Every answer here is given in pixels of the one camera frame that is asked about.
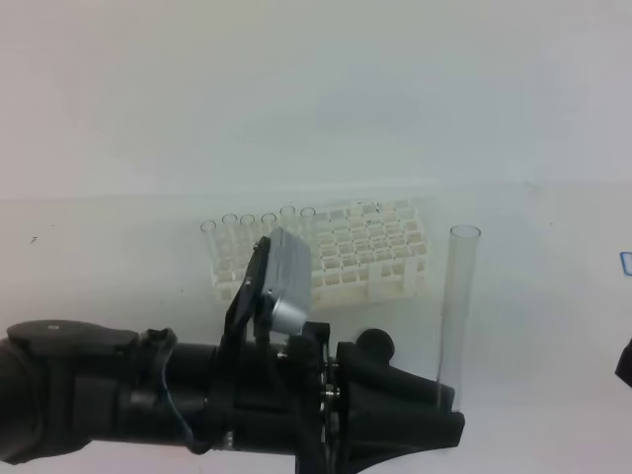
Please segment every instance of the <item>clear glass tube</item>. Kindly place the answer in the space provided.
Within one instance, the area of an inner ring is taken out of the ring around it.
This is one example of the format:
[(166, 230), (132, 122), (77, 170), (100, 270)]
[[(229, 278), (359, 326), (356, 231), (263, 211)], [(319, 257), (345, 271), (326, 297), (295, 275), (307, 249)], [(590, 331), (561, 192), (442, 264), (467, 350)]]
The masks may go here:
[(473, 225), (450, 229), (437, 376), (437, 403), (448, 410), (460, 409), (463, 346), (480, 236)]

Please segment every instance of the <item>white background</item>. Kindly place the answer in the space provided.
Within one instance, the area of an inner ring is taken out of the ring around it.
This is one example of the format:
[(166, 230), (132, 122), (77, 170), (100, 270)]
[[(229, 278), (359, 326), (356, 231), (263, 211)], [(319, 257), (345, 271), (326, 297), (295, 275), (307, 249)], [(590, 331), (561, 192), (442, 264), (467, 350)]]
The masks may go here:
[[(612, 372), (632, 332), (618, 260), (632, 250), (630, 9), (610, 0), (0, 2), (0, 329), (56, 317), (212, 339), (221, 316), (202, 220), (289, 199), (377, 197), (383, 187), (424, 195), (438, 258), (450, 225), (484, 233), (467, 427), (456, 449), (374, 472), (625, 472), (632, 391)], [(415, 348), (433, 315), (406, 304), (319, 317), (337, 339), (389, 329), (398, 365), (420, 371), (427, 362)], [(0, 466), (292, 469), (288, 457), (112, 443)]]
[(0, 198), (629, 181), (631, 9), (3, 0)]

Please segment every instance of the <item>cable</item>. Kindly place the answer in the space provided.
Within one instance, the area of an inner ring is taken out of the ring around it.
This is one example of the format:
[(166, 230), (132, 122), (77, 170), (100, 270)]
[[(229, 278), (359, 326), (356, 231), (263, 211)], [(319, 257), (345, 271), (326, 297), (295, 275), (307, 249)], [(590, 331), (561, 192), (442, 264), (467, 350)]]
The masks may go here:
[(268, 371), (268, 377), (270, 382), (275, 389), (276, 395), (280, 398), (282, 404), (287, 407), (287, 411), (291, 415), (294, 421), (294, 427), (296, 429), (296, 433), (301, 439), (301, 444), (309, 451), (311, 451), (312, 457), (314, 460), (320, 464), (319, 471), (320, 472), (328, 472), (326, 470), (329, 466), (323, 465), (323, 456), (321, 455), (321, 450), (319, 446), (319, 441), (314, 440), (314, 437), (310, 434), (309, 430), (306, 429), (307, 423), (303, 419), (303, 416), (300, 412), (300, 409), (296, 406), (296, 402), (289, 395), (287, 389), (285, 388), (280, 376), (278, 375), (277, 370), (277, 353), (275, 351), (271, 351), (270, 347), (264, 341), (258, 341), (258, 347), (262, 352), (262, 356), (266, 361), (266, 369)]
[(162, 331), (147, 331), (148, 337), (152, 341), (158, 341), (158, 349), (153, 359), (151, 369), (151, 379), (157, 383), (156, 389), (161, 400), (166, 402), (172, 415), (178, 421), (185, 439), (185, 446), (193, 454), (204, 454), (212, 448), (211, 443), (198, 441), (187, 420), (182, 416), (178, 407), (174, 403), (174, 399), (167, 385), (167, 364), (171, 358), (174, 347), (178, 343), (178, 337), (169, 328)]

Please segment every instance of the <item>black cylinder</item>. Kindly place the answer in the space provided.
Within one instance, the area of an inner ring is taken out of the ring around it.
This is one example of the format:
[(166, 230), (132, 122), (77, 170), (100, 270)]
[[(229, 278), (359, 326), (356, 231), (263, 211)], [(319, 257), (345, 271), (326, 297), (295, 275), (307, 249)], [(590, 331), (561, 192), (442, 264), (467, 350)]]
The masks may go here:
[(0, 343), (0, 459), (11, 459), (38, 439), (34, 381), (19, 350)]

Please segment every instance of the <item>robotic arm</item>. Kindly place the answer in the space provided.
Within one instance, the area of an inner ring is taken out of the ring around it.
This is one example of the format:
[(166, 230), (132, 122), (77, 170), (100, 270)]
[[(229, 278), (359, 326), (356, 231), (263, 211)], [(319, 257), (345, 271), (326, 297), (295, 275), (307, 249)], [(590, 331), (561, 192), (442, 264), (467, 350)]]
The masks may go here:
[[(305, 249), (280, 229), (261, 239), (219, 346), (179, 343), (169, 329), (9, 328), (0, 342), (0, 460), (101, 439), (293, 454), (299, 474), (355, 474), (457, 446), (465, 421), (451, 411), (453, 390), (442, 387), (437, 403), (436, 382), (391, 367), (385, 333), (340, 343), (330, 357), (329, 325), (305, 322)], [(286, 344), (271, 344), (270, 331), (289, 334)]]

